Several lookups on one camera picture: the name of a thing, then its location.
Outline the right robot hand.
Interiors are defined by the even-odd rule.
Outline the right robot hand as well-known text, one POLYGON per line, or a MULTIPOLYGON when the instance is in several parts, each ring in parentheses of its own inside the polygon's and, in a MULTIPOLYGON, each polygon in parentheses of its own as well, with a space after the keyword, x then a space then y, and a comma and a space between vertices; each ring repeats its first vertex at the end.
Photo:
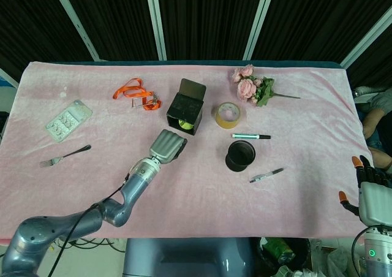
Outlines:
POLYGON ((360 218, 367 227, 384 226, 392 229, 392 173, 373 168, 364 156, 352 157, 358 185, 358 205, 352 205, 343 191, 339 202, 360 218))

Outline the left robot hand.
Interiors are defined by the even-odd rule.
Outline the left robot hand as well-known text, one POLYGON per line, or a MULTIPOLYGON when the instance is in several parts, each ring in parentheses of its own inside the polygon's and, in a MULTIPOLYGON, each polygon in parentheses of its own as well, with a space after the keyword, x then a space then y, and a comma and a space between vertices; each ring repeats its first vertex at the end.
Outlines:
POLYGON ((187 144, 187 139, 163 129, 149 149, 151 157, 161 164, 168 164, 178 158, 187 144))

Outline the black open box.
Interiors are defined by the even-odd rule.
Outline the black open box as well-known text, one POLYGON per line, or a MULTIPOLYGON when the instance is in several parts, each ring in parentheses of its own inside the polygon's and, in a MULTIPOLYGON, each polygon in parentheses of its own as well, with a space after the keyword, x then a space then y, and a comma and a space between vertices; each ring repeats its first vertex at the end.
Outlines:
POLYGON ((187 134, 195 135, 202 120, 205 93, 205 85, 182 78, 179 91, 166 114, 168 125, 187 134), (194 128, 191 130, 180 128, 179 120, 193 124, 194 128))

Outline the yellow tape roll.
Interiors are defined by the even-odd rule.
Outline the yellow tape roll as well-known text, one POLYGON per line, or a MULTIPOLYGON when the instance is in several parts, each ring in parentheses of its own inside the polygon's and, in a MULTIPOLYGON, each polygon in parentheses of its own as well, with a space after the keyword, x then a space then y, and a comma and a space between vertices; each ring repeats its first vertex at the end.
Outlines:
POLYGON ((224 129, 232 129, 238 123, 241 117, 239 107, 232 102, 220 104, 216 110, 216 123, 224 129))

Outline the black cylindrical cup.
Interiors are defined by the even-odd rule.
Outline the black cylindrical cup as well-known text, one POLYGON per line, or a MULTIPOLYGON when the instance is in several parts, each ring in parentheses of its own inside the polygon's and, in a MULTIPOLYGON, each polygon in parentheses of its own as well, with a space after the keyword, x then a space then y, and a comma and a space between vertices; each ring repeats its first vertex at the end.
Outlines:
POLYGON ((233 142, 225 157, 226 166, 234 172, 242 172, 255 159, 254 147, 244 140, 233 142))

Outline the person sitting beside table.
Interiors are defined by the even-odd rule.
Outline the person sitting beside table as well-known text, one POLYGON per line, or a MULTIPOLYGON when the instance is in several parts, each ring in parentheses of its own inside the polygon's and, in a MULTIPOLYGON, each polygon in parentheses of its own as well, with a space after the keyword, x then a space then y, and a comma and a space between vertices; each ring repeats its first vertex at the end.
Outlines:
POLYGON ((392 175, 392 87, 356 109, 374 167, 392 175))

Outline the pink velvet tablecloth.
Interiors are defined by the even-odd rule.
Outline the pink velvet tablecloth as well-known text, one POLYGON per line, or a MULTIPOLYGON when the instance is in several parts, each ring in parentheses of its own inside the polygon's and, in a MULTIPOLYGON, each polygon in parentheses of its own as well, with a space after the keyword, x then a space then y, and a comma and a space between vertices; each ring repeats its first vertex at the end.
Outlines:
POLYGON ((363 224, 339 203, 358 188, 353 156, 369 154, 344 69, 261 66, 279 94, 264 107, 240 103, 235 132, 256 140, 255 161, 232 172, 231 131, 215 121, 223 102, 238 103, 231 66, 81 66, 31 63, 23 72, 0 144, 0 240, 33 216, 84 211, 116 192, 161 130, 181 79, 204 84, 202 121, 173 162, 163 165, 122 227, 104 223, 103 238, 352 237, 363 224), (45 126, 73 101, 92 115, 57 143, 45 126), (51 167, 39 162, 85 145, 51 167), (250 183, 252 177, 284 168, 250 183))

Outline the black trash bin with bag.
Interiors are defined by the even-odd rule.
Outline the black trash bin with bag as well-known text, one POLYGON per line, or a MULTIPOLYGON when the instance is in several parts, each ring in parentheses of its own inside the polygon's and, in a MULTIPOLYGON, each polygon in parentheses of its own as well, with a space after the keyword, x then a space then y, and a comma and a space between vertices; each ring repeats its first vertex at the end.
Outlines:
POLYGON ((311 244, 307 238, 261 237, 256 240, 261 272, 273 275, 282 266, 291 271, 309 268, 311 244))

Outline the clear plastic blister pack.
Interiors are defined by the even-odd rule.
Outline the clear plastic blister pack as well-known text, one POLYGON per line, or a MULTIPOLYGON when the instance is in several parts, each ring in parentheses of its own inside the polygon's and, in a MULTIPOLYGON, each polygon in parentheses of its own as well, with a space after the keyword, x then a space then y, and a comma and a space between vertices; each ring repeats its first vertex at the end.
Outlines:
POLYGON ((45 129, 57 143, 66 139, 92 115, 92 110, 81 100, 75 100, 53 118, 45 129))

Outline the black and silver pen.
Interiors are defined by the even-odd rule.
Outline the black and silver pen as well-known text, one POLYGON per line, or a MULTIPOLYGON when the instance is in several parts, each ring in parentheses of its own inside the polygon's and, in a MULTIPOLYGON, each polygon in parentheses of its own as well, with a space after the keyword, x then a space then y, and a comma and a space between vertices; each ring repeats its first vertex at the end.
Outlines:
POLYGON ((251 180, 250 180, 249 182, 250 182, 250 183, 255 183, 255 182, 261 181, 261 180, 263 180, 263 179, 265 179, 265 178, 268 178, 268 177, 270 177, 270 176, 273 176, 273 175, 275 175, 275 174, 278 174, 278 173, 282 172, 283 170, 284 170, 284 168, 279 168, 279 169, 270 171, 270 172, 268 172, 268 173, 256 175, 256 176, 252 177, 251 180))

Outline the pink artificial flower bouquet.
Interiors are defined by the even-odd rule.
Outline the pink artificial flower bouquet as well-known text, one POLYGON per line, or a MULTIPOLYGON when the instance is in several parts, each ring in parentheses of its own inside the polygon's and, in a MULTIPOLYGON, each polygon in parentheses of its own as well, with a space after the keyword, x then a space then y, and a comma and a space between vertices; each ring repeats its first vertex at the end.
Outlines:
POLYGON ((265 76, 255 76, 254 70, 254 66, 248 64, 237 67, 232 74, 232 82, 236 85, 236 93, 241 101, 252 102, 255 106, 262 107, 273 97, 300 99, 275 92, 273 88, 275 80, 265 76))

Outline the metal fork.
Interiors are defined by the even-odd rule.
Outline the metal fork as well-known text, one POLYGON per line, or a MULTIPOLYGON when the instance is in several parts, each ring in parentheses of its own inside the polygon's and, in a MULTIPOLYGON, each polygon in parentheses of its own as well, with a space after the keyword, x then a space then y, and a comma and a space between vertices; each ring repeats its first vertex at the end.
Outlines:
POLYGON ((59 161, 61 161, 64 158, 66 158, 66 157, 69 157, 69 156, 74 155, 74 154, 82 153, 82 152, 88 151, 90 149, 91 149, 91 145, 85 145, 84 147, 82 147, 82 148, 80 148, 80 149, 78 149, 76 151, 73 151, 73 152, 71 152, 69 154, 66 154, 66 155, 63 155, 63 156, 60 156, 60 157, 54 157, 52 159, 39 162, 39 167, 51 167, 51 166, 57 164, 59 161))

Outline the blue-grey robot torso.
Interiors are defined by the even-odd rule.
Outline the blue-grey robot torso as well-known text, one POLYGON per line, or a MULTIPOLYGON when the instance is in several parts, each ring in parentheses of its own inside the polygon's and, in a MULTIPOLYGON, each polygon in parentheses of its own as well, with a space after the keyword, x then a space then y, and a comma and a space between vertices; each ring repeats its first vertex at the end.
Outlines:
POLYGON ((249 238, 130 238, 122 277, 252 277, 249 238))

